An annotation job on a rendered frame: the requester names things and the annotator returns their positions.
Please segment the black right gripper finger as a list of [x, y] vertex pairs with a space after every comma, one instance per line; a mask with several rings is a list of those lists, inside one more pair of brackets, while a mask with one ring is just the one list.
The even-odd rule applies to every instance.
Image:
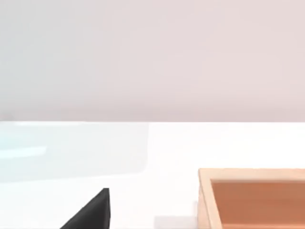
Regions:
[[109, 188], [103, 188], [60, 229], [110, 229]]

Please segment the shallow salmon-coloured box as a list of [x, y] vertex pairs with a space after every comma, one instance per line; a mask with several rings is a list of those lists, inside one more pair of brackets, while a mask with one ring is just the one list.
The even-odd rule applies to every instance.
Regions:
[[200, 168], [198, 229], [305, 229], [305, 169]]

